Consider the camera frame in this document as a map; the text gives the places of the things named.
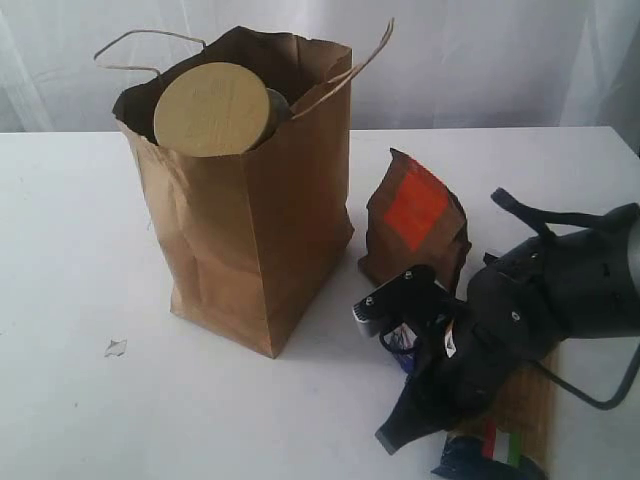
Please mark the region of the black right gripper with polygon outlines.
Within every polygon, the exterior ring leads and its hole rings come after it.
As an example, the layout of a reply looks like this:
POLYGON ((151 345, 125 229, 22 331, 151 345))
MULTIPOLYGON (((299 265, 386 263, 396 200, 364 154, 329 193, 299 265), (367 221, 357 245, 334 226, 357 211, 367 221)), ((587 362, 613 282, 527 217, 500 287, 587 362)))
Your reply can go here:
POLYGON ((566 339, 630 334, 630 240, 626 234, 530 238, 469 281, 467 301, 443 338, 455 349, 407 382, 375 438, 388 454, 484 412, 523 364, 600 410, 630 390, 623 375, 598 400, 542 365, 566 339))

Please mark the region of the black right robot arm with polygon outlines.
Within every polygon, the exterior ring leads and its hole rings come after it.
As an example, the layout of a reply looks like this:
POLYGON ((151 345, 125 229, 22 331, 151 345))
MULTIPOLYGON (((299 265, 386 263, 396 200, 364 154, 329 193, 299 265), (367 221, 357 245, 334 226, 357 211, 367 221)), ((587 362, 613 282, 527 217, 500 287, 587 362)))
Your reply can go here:
POLYGON ((534 231, 487 256, 464 299, 416 265, 366 301, 389 333, 414 329, 414 369, 377 440, 388 453, 485 412, 521 366, 540 366, 567 339, 639 333, 639 207, 603 215, 526 206, 504 190, 496 204, 534 231))

